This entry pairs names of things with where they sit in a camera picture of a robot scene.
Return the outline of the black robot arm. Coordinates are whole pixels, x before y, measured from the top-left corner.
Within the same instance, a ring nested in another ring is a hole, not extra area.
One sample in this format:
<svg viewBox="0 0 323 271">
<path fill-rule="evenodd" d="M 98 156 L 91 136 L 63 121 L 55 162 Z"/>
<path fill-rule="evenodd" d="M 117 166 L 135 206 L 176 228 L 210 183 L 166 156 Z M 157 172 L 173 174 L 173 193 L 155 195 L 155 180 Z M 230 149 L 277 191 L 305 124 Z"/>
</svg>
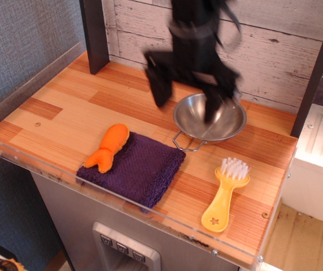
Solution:
<svg viewBox="0 0 323 271">
<path fill-rule="evenodd" d="M 203 90 L 205 123 L 210 123 L 222 102 L 231 99 L 239 74 L 227 67 L 216 52 L 220 12 L 236 24 L 226 1 L 172 1 L 171 51 L 145 51 L 146 74 L 154 101 L 163 107 L 172 95 L 174 81 Z"/>
</svg>

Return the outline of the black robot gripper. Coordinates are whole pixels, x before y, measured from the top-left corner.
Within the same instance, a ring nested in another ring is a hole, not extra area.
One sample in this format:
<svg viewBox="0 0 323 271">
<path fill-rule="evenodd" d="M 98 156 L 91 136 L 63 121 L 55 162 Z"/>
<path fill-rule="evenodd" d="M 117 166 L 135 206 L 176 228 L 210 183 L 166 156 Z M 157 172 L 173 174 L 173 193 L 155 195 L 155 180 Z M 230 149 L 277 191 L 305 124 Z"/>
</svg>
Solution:
<svg viewBox="0 0 323 271">
<path fill-rule="evenodd" d="M 202 89 L 206 96 L 204 122 L 210 123 L 225 99 L 232 99 L 239 74 L 216 52 L 220 42 L 211 28 L 170 28 L 171 51 L 147 50 L 146 74 L 157 107 L 172 96 L 172 82 Z"/>
</svg>

